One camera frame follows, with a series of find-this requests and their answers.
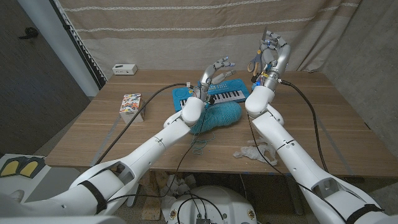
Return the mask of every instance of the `crumpled tissue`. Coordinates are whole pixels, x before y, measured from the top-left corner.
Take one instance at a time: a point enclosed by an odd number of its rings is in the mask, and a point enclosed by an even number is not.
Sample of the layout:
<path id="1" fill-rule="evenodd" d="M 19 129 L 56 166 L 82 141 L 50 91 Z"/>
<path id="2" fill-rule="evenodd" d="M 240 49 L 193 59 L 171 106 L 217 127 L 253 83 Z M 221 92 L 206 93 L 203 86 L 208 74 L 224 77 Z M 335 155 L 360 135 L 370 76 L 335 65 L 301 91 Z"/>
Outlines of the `crumpled tissue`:
<path id="1" fill-rule="evenodd" d="M 265 139 L 260 137 L 259 140 L 256 140 L 257 143 L 259 142 L 265 142 Z M 250 140 L 248 141 L 249 144 L 254 144 L 254 140 Z M 258 148 L 261 152 L 261 154 L 267 159 L 267 161 L 271 164 L 271 165 L 276 165 L 278 163 L 278 160 L 276 159 L 275 155 L 276 155 L 276 150 L 272 147 L 269 146 L 268 144 L 261 144 L 258 145 Z M 271 157 L 274 159 L 273 161 L 271 161 L 267 156 L 264 155 L 265 151 L 268 151 L 269 154 L 271 155 Z M 234 154 L 232 154 L 235 158 L 242 158 L 243 156 L 246 156 L 250 159 L 257 159 L 260 162 L 266 163 L 266 161 L 264 160 L 264 158 L 259 154 L 259 151 L 257 150 L 257 148 L 255 146 L 246 146 L 246 147 L 242 147 L 240 152 L 235 152 Z"/>

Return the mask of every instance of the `small box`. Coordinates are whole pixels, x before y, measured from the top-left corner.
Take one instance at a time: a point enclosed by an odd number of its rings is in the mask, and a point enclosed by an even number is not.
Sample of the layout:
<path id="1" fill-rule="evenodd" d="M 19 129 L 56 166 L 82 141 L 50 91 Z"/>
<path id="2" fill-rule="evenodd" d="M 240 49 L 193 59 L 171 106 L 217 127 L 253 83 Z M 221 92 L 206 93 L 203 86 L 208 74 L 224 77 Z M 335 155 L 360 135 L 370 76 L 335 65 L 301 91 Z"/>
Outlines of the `small box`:
<path id="1" fill-rule="evenodd" d="M 116 64 L 112 68 L 115 75 L 133 75 L 137 71 L 136 64 Z"/>
<path id="2" fill-rule="evenodd" d="M 142 108 L 143 104 L 144 100 L 142 99 L 140 93 L 124 95 L 119 113 L 126 124 L 128 124 L 132 117 L 138 112 L 138 110 Z M 144 115 L 145 108 L 141 111 L 139 115 L 137 115 L 133 123 L 143 122 Z"/>

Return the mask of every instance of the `black cable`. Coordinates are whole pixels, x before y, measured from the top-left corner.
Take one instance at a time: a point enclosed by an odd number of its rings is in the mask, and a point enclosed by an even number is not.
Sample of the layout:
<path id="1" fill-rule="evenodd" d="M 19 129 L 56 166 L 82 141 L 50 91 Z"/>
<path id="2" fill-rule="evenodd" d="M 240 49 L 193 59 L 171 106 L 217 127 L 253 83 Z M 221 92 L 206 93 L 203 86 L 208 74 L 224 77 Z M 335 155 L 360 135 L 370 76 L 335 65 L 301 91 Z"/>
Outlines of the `black cable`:
<path id="1" fill-rule="evenodd" d="M 202 122 L 201 122 L 201 126 L 200 126 L 200 129 L 199 129 L 199 134 L 198 134 L 197 138 L 194 140 L 194 142 L 191 143 L 191 146 L 190 146 L 189 149 L 185 152 L 184 156 L 181 158 L 180 163 L 179 163 L 178 166 L 177 166 L 177 170 L 175 171 L 176 173 L 178 172 L 178 169 L 180 168 L 180 165 L 181 165 L 181 163 L 182 163 L 182 160 L 183 160 L 184 157 L 188 154 L 188 152 L 191 150 L 191 148 L 193 147 L 193 145 L 195 144 L 195 142 L 198 140 L 199 135 L 200 135 L 200 131 L 201 131 L 202 127 L 203 127 L 203 124 L 205 123 L 206 113 L 207 113 L 207 110 L 205 110 L 205 114 L 203 115 L 203 120 L 202 120 Z M 175 177 L 176 177 L 176 176 L 177 176 L 177 175 L 174 175 L 173 181 L 172 181 L 171 185 L 169 186 L 169 189 L 167 190 L 167 192 L 166 192 L 163 196 L 157 196 L 157 195 L 141 195 L 141 194 L 127 194 L 127 195 L 118 196 L 118 197 L 116 197 L 116 198 L 112 198 L 112 199 L 108 200 L 106 203 L 110 203 L 110 202 L 112 202 L 112 201 L 114 201 L 114 200 L 121 199 L 121 198 L 124 198 L 124 197 L 135 197 L 135 196 L 145 196 L 145 197 L 163 198 L 163 197 L 165 197 L 165 196 L 167 195 L 167 193 L 170 191 L 171 186 L 172 186 L 172 184 L 174 183 L 174 180 L 175 180 Z"/>
<path id="2" fill-rule="evenodd" d="M 193 200 L 193 203 L 195 203 L 195 206 L 197 207 L 198 213 L 199 213 L 199 215 L 200 215 L 200 217 L 201 217 L 201 213 L 200 213 L 200 211 L 199 211 L 199 208 L 198 208 L 198 205 L 197 205 L 196 201 Z"/>
<path id="3" fill-rule="evenodd" d="M 116 142 L 120 139 L 120 137 L 126 132 L 127 128 L 130 127 L 130 124 L 134 121 L 134 119 L 141 113 L 141 111 L 147 106 L 147 104 L 148 104 L 156 95 L 158 95 L 161 91 L 163 91 L 163 90 L 165 90 L 165 89 L 167 89 L 167 88 L 170 88 L 170 87 L 173 87 L 173 86 L 177 86 L 177 85 L 186 86 L 187 84 L 186 84 L 186 83 L 175 83 L 175 84 L 171 84 L 171 85 L 165 86 L 165 87 L 163 87 L 163 88 L 157 90 L 157 92 L 154 93 L 154 94 L 148 99 L 148 101 L 146 101 L 146 102 L 144 103 L 144 105 L 143 105 L 141 108 L 139 108 L 139 110 L 137 111 L 137 113 L 132 117 L 132 119 L 130 120 L 130 122 L 126 125 L 126 127 L 123 129 L 123 131 L 120 132 L 120 134 L 116 137 L 116 139 L 112 142 L 112 144 L 105 150 L 104 154 L 102 154 L 102 156 L 97 160 L 97 162 L 95 163 L 95 165 L 99 164 L 99 163 L 104 159 L 104 157 L 105 157 L 105 156 L 107 155 L 107 153 L 112 149 L 112 147 L 116 144 Z"/>
<path id="4" fill-rule="evenodd" d="M 188 192 L 189 192 L 189 193 L 187 193 L 187 194 L 189 194 L 189 195 L 191 195 L 191 196 L 196 196 L 196 197 L 197 197 L 197 195 L 191 194 L 191 191 L 188 191 Z M 203 202 L 202 199 L 199 198 L 199 200 L 200 200 L 201 203 L 203 204 L 203 208 L 205 208 L 205 218 L 207 219 L 206 205 L 205 205 L 205 203 Z"/>
<path id="5" fill-rule="evenodd" d="M 219 215 L 220 215 L 222 221 L 224 222 L 223 214 L 221 214 L 220 210 L 218 209 L 218 207 L 217 207 L 215 204 L 213 204 L 213 202 L 211 202 L 211 201 L 209 201 L 209 200 L 207 200 L 207 199 L 205 199 L 205 198 L 198 197 L 197 195 L 194 195 L 194 194 L 193 194 L 193 196 L 196 196 L 196 198 L 194 198 L 194 197 L 188 198 L 188 199 L 186 199 L 185 201 L 183 201 L 183 202 L 181 203 L 181 205 L 179 206 L 179 208 L 178 208 L 178 210 L 177 210 L 177 223 L 178 223 L 178 224 L 181 223 L 181 222 L 180 222 L 180 209 L 181 209 L 182 205 L 183 205 L 185 202 L 187 202 L 187 201 L 189 201 L 189 200 L 193 200 L 193 199 L 202 199 L 202 200 L 205 200 L 205 201 L 207 201 L 208 203 L 210 203 L 212 206 L 214 206 L 214 207 L 217 209 L 217 211 L 218 211 L 218 213 L 219 213 Z"/>
<path id="6" fill-rule="evenodd" d="M 310 190 L 310 189 L 307 188 L 306 186 L 304 186 L 304 185 L 298 183 L 295 179 L 293 179 L 293 178 L 291 178 L 291 177 L 285 175 L 284 173 L 282 173 L 281 171 L 279 171 L 279 169 L 276 169 L 270 162 L 268 162 L 268 160 L 261 154 L 261 151 L 260 151 L 260 149 L 259 149 L 258 146 L 257 146 L 256 137 L 254 137 L 253 129 L 252 129 L 252 127 L 251 127 L 251 122 L 250 122 L 249 113 L 247 113 L 247 114 L 248 114 L 249 126 L 250 126 L 250 130 L 251 130 L 251 134 L 253 135 L 254 143 L 255 143 L 255 145 L 256 145 L 256 147 L 257 147 L 257 150 L 258 150 L 259 154 L 260 154 L 261 157 L 268 163 L 268 165 L 270 165 L 272 168 L 274 168 L 274 170 L 276 170 L 278 173 L 282 174 L 283 176 L 285 176 L 285 177 L 288 178 L 289 180 L 294 181 L 297 185 L 299 185 L 300 187 L 304 188 L 305 190 L 307 190 L 307 191 L 313 193 L 315 196 L 317 196 L 317 197 L 320 198 L 322 201 L 324 201 L 325 203 L 327 203 L 327 204 L 340 216 L 340 218 L 344 221 L 344 223 L 347 223 L 347 221 L 344 219 L 344 217 L 342 216 L 342 214 L 341 214 L 340 212 L 338 212 L 338 210 L 337 210 L 331 203 L 329 203 L 329 202 L 328 202 L 327 200 L 325 200 L 323 197 L 319 196 L 317 193 L 315 193 L 314 191 Z"/>
<path id="7" fill-rule="evenodd" d="M 295 89 L 295 90 L 300 94 L 300 96 L 301 96 L 301 97 L 305 100 L 305 102 L 309 105 L 309 107 L 310 107 L 310 109 L 311 109 L 311 112 L 312 112 L 313 125 L 314 125 L 314 127 L 315 127 L 315 137 L 316 137 L 316 139 L 317 139 L 317 146 L 318 146 L 319 156 L 321 157 L 323 169 L 324 169 L 326 172 L 329 172 L 329 171 L 328 171 L 328 168 L 326 167 L 326 163 L 325 163 L 325 160 L 324 160 L 324 158 L 323 158 L 323 155 L 322 155 L 321 144 L 320 144 L 320 142 L 319 142 L 319 133 L 318 133 L 317 116 L 316 116 L 316 114 L 315 114 L 315 110 L 313 109 L 313 106 L 312 106 L 311 102 L 307 99 L 307 97 L 305 97 L 304 93 L 302 93 L 302 92 L 299 90 L 299 88 L 297 88 L 297 87 L 296 87 L 295 85 L 293 85 L 291 82 L 282 80 L 280 84 L 287 85 L 287 86 L 291 86 L 293 89 Z"/>

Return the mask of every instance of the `beige curtain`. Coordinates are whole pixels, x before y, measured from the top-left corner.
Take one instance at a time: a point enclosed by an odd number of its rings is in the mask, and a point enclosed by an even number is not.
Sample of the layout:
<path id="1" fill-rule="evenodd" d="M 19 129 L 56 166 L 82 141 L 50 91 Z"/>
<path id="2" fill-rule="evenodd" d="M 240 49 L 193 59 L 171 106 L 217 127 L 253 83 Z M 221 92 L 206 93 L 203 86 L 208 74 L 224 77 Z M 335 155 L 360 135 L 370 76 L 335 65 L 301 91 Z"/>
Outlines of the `beige curtain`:
<path id="1" fill-rule="evenodd" d="M 288 70 L 313 71 L 361 0 L 59 1 L 110 77 L 115 63 L 203 70 L 225 56 L 245 70 L 266 26 L 292 46 Z"/>

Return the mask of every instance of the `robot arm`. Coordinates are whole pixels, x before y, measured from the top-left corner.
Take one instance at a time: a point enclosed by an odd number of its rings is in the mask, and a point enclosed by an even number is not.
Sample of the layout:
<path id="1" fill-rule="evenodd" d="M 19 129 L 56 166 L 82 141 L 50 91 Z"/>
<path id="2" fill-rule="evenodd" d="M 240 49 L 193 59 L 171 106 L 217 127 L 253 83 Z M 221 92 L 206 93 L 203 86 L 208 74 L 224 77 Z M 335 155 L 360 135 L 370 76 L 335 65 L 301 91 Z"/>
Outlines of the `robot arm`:
<path id="1" fill-rule="evenodd" d="M 164 123 L 164 129 L 139 146 L 129 155 L 93 166 L 79 176 L 66 192 L 48 200 L 15 204 L 9 201 L 8 210 L 16 216 L 64 216 L 64 215 L 111 215 L 127 199 L 122 197 L 112 202 L 108 200 L 131 193 L 139 179 L 156 162 L 166 149 L 173 146 L 189 131 L 199 119 L 205 107 L 208 87 L 214 73 L 221 67 L 233 66 L 222 58 L 210 65 L 204 72 L 194 95 L 187 100 L 184 109 L 172 115 Z M 121 168 L 116 175 L 111 169 Z"/>
<path id="2" fill-rule="evenodd" d="M 275 149 L 294 179 L 304 187 L 312 190 L 332 206 L 345 220 L 333 210 L 331 206 L 309 192 L 302 190 L 315 216 L 320 223 L 344 223 L 351 215 L 367 210 L 359 216 L 355 223 L 376 223 L 388 218 L 382 213 L 379 205 L 365 192 L 325 172 L 307 154 L 301 145 L 284 129 L 281 115 L 269 103 L 275 96 L 275 89 L 281 82 L 290 56 L 290 46 L 278 35 L 267 31 L 271 40 L 265 41 L 261 49 L 276 50 L 279 58 L 273 60 L 269 52 L 263 55 L 267 60 L 266 69 L 258 77 L 257 86 L 247 98 L 245 107 L 253 118 L 253 125 L 258 133 Z"/>
<path id="3" fill-rule="evenodd" d="M 258 116 L 269 111 L 269 103 L 274 99 L 275 89 L 284 74 L 290 58 L 290 45 L 273 32 L 267 31 L 266 36 L 270 39 L 261 40 L 263 63 L 266 65 L 256 80 L 256 87 L 245 102 L 245 107 L 250 117 Z M 277 52 L 277 60 L 271 54 L 271 50 Z"/>

